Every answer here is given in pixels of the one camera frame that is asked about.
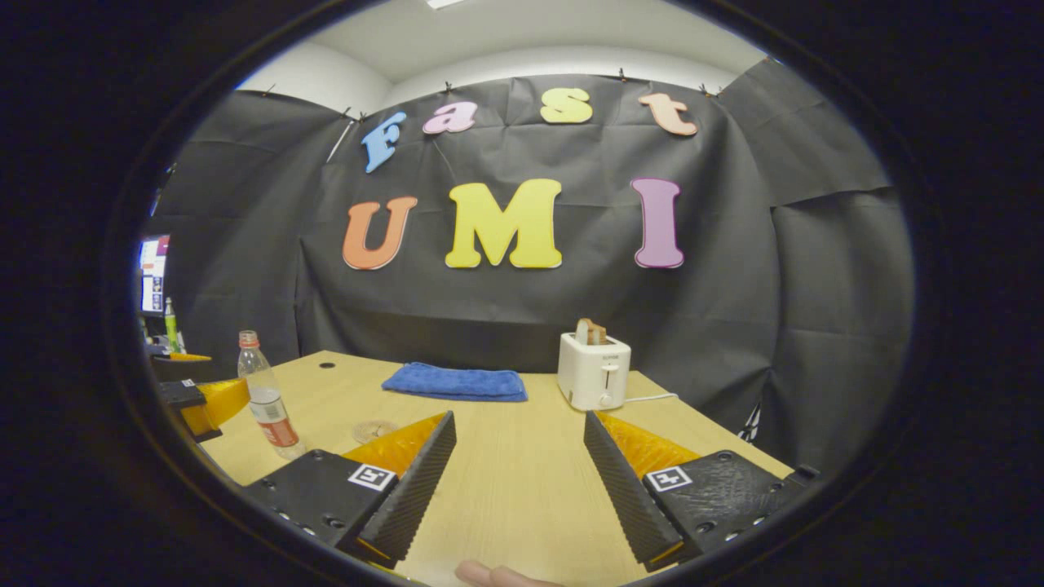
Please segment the red bottle label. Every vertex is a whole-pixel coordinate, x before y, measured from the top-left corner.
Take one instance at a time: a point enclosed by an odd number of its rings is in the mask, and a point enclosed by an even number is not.
[[[261,431],[264,432],[268,442],[276,446],[293,446],[300,440],[298,433],[290,426],[290,420],[284,418],[279,422],[258,422]]]
[[[301,440],[290,426],[290,418],[283,406],[283,400],[277,399],[269,403],[251,402],[251,412],[261,426],[268,442],[276,446],[293,446]]]

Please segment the desk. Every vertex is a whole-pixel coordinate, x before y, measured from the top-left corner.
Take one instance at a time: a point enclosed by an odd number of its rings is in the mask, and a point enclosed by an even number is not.
[[[335,367],[323,369],[324,362]],[[584,446],[584,414],[566,402],[554,374],[523,374],[526,402],[467,402],[382,391],[400,367],[324,351],[275,368],[290,420],[309,448],[340,454],[359,445],[352,438],[359,422],[405,426],[453,410],[456,448],[396,572],[432,587],[459,586],[453,569],[476,559],[569,587],[648,576],[635,562]],[[628,398],[663,393],[641,373],[628,374]],[[792,472],[677,398],[633,402],[610,414],[698,454],[729,449],[781,478]],[[248,409],[221,431],[201,446],[239,484],[287,463]]]

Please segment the white toaster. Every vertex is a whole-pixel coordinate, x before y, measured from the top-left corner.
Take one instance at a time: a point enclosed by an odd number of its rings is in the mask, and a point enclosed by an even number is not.
[[[631,347],[606,336],[608,345],[585,345],[574,332],[562,334],[559,389],[576,409],[612,409],[627,393]]]

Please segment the human hand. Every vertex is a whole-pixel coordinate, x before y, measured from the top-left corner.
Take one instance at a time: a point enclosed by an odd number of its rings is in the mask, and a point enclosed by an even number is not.
[[[520,574],[505,566],[495,569],[478,561],[465,561],[457,565],[455,574],[472,587],[563,587],[557,583],[538,581]]]

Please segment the white wall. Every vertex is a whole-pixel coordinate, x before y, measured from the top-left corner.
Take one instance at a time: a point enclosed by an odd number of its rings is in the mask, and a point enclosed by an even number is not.
[[[276,57],[243,81],[240,90],[284,94],[352,114],[385,108],[446,89],[522,75],[587,73],[654,79],[716,93],[739,73],[681,57],[617,47],[540,47],[506,51],[441,67],[393,86],[366,65],[337,51],[304,42]]]
[[[732,73],[681,57],[617,47],[540,47],[485,55],[442,67],[397,84],[384,98],[383,108],[455,87],[522,75],[588,73],[665,81],[686,88],[706,85],[713,93],[731,84]]]
[[[265,91],[293,96],[352,115],[383,108],[392,83],[352,57],[316,45],[300,43],[254,72],[239,90]]]

